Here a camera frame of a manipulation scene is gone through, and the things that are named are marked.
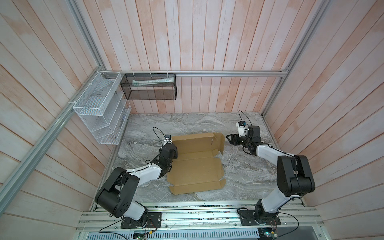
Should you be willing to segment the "brown cardboard box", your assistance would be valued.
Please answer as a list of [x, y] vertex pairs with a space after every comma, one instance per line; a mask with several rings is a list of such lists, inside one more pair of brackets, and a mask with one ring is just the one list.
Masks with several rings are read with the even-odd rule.
[[225, 137], [221, 133], [174, 136], [178, 157], [173, 159], [167, 181], [173, 195], [222, 189], [225, 171], [218, 154], [224, 153]]

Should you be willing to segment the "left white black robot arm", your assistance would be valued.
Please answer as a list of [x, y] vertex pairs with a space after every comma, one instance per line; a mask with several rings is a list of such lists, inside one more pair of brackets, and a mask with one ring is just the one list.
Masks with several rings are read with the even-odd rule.
[[134, 201], [136, 190], [142, 184], [165, 176], [178, 158], [173, 143], [164, 144], [159, 154], [146, 166], [125, 170], [115, 168], [95, 197], [95, 202], [116, 218], [123, 218], [143, 227], [148, 222], [148, 209]]

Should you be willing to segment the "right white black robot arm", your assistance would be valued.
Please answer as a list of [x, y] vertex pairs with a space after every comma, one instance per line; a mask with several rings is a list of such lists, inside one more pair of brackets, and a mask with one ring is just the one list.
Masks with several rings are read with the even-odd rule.
[[277, 187], [257, 202], [253, 213], [258, 224], [276, 222], [282, 206], [294, 198], [314, 192], [316, 185], [309, 160], [304, 155], [292, 155], [262, 142], [258, 126], [240, 121], [236, 127], [237, 134], [226, 136], [231, 145], [242, 146], [247, 149], [245, 153], [265, 159], [277, 167]]

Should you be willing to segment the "white paper in basket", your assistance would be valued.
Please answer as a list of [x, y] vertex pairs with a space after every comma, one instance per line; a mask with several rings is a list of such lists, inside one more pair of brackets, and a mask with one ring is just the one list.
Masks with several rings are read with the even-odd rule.
[[133, 79], [132, 80], [132, 86], [133, 87], [147, 87], [147, 86], [172, 86], [175, 82], [174, 77], [168, 77], [168, 78], [160, 78], [160, 79], [148, 79], [148, 78], [141, 78], [141, 79]]

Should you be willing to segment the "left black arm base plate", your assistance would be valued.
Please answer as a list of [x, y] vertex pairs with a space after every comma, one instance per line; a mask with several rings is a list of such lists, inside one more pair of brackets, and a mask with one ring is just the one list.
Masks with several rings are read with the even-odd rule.
[[148, 212], [144, 213], [144, 215], [139, 220], [133, 220], [132, 218], [123, 217], [121, 229], [158, 229], [161, 227], [161, 221], [161, 212]]

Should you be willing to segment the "aluminium frame rail front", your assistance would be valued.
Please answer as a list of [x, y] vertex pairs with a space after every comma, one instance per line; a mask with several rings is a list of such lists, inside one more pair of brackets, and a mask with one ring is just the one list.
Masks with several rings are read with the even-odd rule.
[[[197, 230], [241, 228], [239, 208], [254, 210], [256, 201], [202, 201], [145, 203], [149, 212], [160, 212], [161, 230]], [[281, 227], [324, 226], [315, 207], [305, 207], [300, 200], [290, 201], [280, 211]], [[97, 206], [94, 212], [84, 212], [76, 228], [77, 232], [97, 232], [103, 227], [120, 229], [119, 219]]]

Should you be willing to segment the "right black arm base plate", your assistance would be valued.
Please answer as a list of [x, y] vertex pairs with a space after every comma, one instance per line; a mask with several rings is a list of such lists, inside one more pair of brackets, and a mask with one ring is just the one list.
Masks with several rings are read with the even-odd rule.
[[248, 210], [246, 208], [237, 209], [242, 226], [264, 226], [281, 225], [281, 220], [277, 213], [266, 213], [263, 210]]

